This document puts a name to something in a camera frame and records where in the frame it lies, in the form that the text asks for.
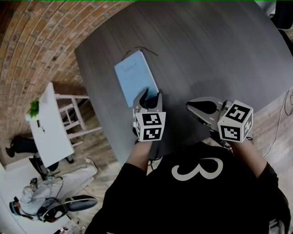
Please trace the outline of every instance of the headphones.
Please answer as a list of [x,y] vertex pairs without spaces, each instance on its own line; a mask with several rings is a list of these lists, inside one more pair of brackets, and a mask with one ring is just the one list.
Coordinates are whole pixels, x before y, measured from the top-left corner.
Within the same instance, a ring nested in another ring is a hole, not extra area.
[[9,208],[10,208],[11,212],[12,212],[14,215],[18,215],[18,216],[20,216],[20,214],[18,214],[18,213],[16,212],[15,208],[14,208],[14,203],[15,203],[15,202],[18,202],[18,201],[19,201],[19,200],[17,199],[17,197],[14,197],[14,201],[9,203]]

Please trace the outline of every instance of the table surface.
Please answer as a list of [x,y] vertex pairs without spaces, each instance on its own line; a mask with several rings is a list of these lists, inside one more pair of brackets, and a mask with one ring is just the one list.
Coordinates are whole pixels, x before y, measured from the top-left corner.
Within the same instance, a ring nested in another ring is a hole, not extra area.
[[[293,86],[293,57],[255,2],[135,2],[96,29],[75,50],[83,83],[120,163],[133,147],[132,110],[114,66],[142,49],[167,112],[157,156],[209,136],[186,110],[214,96],[258,111]],[[154,157],[156,146],[150,158]]]
[[74,153],[62,122],[53,84],[39,98],[39,120],[30,121],[33,139],[45,167]]

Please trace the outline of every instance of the light blue notebook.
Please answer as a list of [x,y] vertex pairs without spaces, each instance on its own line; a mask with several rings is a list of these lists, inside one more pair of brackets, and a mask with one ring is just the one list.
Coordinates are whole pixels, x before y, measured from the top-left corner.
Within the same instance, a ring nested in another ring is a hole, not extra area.
[[144,89],[149,89],[147,99],[156,96],[159,92],[147,61],[140,50],[118,63],[114,68],[128,107],[133,106],[133,100]]

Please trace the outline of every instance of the person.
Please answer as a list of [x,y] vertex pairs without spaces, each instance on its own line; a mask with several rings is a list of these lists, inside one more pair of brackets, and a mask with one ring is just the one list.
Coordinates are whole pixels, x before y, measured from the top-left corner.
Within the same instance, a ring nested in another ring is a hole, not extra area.
[[20,200],[15,198],[13,202],[10,202],[11,212],[30,220],[38,220],[38,210],[50,205],[47,204],[48,202],[52,203],[49,198],[62,202],[93,181],[93,176],[98,170],[92,160],[86,159],[86,162],[86,168],[80,168],[52,180],[45,180],[37,188],[32,185],[24,187]]
[[288,201],[278,177],[247,139],[196,143],[162,158],[147,176],[152,142],[139,142],[106,191],[86,234],[287,234]]

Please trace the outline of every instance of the number 3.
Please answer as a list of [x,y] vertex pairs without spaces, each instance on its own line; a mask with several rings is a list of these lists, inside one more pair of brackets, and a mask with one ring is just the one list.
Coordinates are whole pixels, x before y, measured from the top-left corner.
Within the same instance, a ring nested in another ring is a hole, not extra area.
[[223,170],[223,162],[222,162],[222,160],[217,159],[217,158],[206,158],[206,159],[215,160],[218,163],[218,168],[215,172],[212,172],[212,173],[207,172],[201,167],[200,164],[198,164],[197,167],[193,171],[191,171],[190,173],[185,174],[185,175],[180,175],[178,173],[179,165],[177,165],[172,168],[172,175],[174,176],[175,179],[177,179],[179,181],[190,180],[197,173],[200,173],[203,177],[205,177],[208,180],[215,179],[219,174],[221,174],[221,172]]

